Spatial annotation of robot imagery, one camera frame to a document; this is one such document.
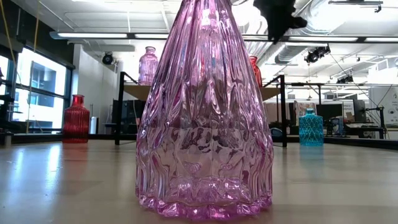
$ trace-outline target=vase base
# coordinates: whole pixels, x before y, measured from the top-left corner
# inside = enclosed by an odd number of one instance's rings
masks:
[[[271,196],[259,197],[254,203],[236,202],[230,205],[202,205],[192,207],[182,202],[165,203],[156,198],[140,196],[140,205],[153,209],[164,217],[188,218],[190,220],[231,220],[247,215],[257,215],[271,206]]]

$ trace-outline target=vase neck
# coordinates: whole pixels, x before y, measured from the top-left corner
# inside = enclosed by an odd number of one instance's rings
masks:
[[[147,53],[155,53],[156,48],[154,48],[154,47],[146,47],[145,50],[146,50]]]
[[[83,95],[74,95],[72,106],[82,106],[85,103],[85,96]]]
[[[257,63],[257,57],[255,57],[255,56],[250,56],[249,58],[250,58],[250,62],[252,63],[252,65],[256,65],[256,63]]]
[[[312,108],[307,108],[307,109],[305,110],[305,115],[313,116],[313,115],[315,115],[315,110],[312,109]]]

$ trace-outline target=wire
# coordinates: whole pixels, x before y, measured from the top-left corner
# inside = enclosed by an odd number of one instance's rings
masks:
[[[336,62],[336,64],[341,68],[341,71],[343,71],[345,75],[349,76],[349,75],[347,74],[347,72],[343,69],[343,67],[337,62],[337,60],[334,58],[334,56],[333,56],[332,54],[330,54],[330,56],[333,58],[333,60]],[[361,89],[361,87],[359,87],[359,85],[356,84],[356,83],[354,82],[354,80],[353,80],[353,83],[355,84],[356,87],[358,87],[359,90],[362,91],[362,93],[363,93],[373,104],[376,105],[376,107],[379,106],[380,102],[379,102],[378,104],[376,104],[376,103],[369,97],[369,95],[367,95],[367,94],[365,93],[365,91],[363,91],[363,90]],[[387,135],[389,136],[389,133],[388,133],[386,124],[384,124],[384,127],[382,127],[382,128],[384,128],[384,129],[386,130],[386,133],[387,133]]]
[[[248,0],[243,0],[241,3],[238,3],[238,4],[232,4],[233,6],[240,6],[240,5],[242,5],[243,3],[245,3],[245,2],[247,2]]]
[[[336,64],[341,68],[341,71],[343,71],[345,75],[349,76],[349,74],[347,74],[347,72],[343,69],[343,67],[337,62],[337,60],[334,58],[334,56],[333,56],[332,54],[330,54],[330,56],[333,58],[333,60],[336,62]],[[353,83],[355,84],[356,87],[358,87],[359,90],[362,91],[362,93],[363,93],[372,103],[374,103],[375,105],[377,105],[372,99],[370,99],[370,97],[368,96],[368,94],[366,94],[365,91],[363,91],[363,90],[361,89],[361,87],[359,87],[358,84],[356,84],[354,81],[353,81]]]
[[[35,39],[33,43],[33,55],[36,53],[36,45],[37,45],[37,32],[39,31],[39,14],[40,12],[40,0],[37,1],[37,13],[36,13],[36,28],[35,28]],[[29,82],[29,95],[28,95],[28,110],[27,110],[27,119],[26,119],[26,134],[29,132],[29,115],[30,115],[30,98],[32,97],[32,79],[33,79],[33,61],[30,66],[30,82]]]
[[[6,14],[4,13],[4,6],[3,6],[3,3],[2,3],[2,0],[0,0],[0,8],[1,8],[2,19],[3,19],[3,22],[4,22],[4,28],[5,28],[5,30],[6,30],[6,36],[7,36],[8,46],[9,46],[10,52],[11,52],[12,62],[14,63],[14,73],[17,74],[17,77],[18,77],[18,79],[19,79],[19,83],[21,84],[21,89],[22,89],[22,90],[27,90],[27,89],[25,89],[24,86],[22,85],[21,76],[20,76],[19,73],[18,73],[17,62],[16,62],[16,59],[15,59],[14,50],[12,49],[11,38],[10,38],[9,31],[8,31],[8,24],[7,24]],[[40,4],[39,4],[39,2],[38,2],[38,6],[37,6],[37,17],[36,17],[36,29],[35,29],[35,40],[34,40],[34,46],[33,46],[34,52],[36,51],[36,45],[37,45],[37,31],[38,31],[38,29],[39,29],[39,9],[40,9]],[[32,82],[30,82],[29,86],[30,86],[30,92],[29,92],[29,96],[30,96],[30,93],[32,92]],[[26,119],[26,133],[27,133],[28,130],[29,130],[30,98],[26,99],[26,101],[27,101],[27,104],[29,105],[29,107],[28,107],[28,117],[27,117],[27,119]]]
[[[379,104],[384,100],[384,98],[387,96],[387,93],[390,91],[391,87],[393,86],[393,84],[391,84],[390,88],[388,88],[388,90],[386,91],[386,94],[384,94],[383,98],[381,98],[380,102],[377,104],[377,106],[379,106]]]

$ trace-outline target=ribbed glass texture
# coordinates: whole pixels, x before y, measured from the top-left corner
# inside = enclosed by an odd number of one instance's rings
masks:
[[[152,85],[154,81],[158,60],[154,47],[146,47],[146,53],[139,59],[138,84]]]
[[[271,204],[272,139],[229,0],[183,0],[137,136],[136,195],[165,217]]]
[[[253,67],[254,76],[256,78],[256,83],[257,83],[257,85],[259,85],[259,87],[262,87],[261,71],[260,71],[260,68],[256,65],[257,57],[250,56],[250,63],[251,63],[251,66]]]
[[[314,109],[306,109],[305,116],[299,117],[298,122],[302,146],[323,145],[323,118],[315,115]]]
[[[63,119],[64,143],[88,142],[90,111],[84,106],[84,96],[74,95],[71,107],[65,110]]]

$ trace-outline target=wooden surface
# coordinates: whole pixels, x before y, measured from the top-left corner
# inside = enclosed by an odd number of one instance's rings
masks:
[[[148,98],[150,86],[125,85],[124,91],[138,100],[146,101]],[[260,88],[262,100],[268,100],[280,93],[278,88]]]
[[[0,149],[0,223],[191,223],[139,206],[135,158],[135,143],[113,141]],[[397,223],[395,151],[289,143],[274,147],[272,171],[273,206],[228,223]]]

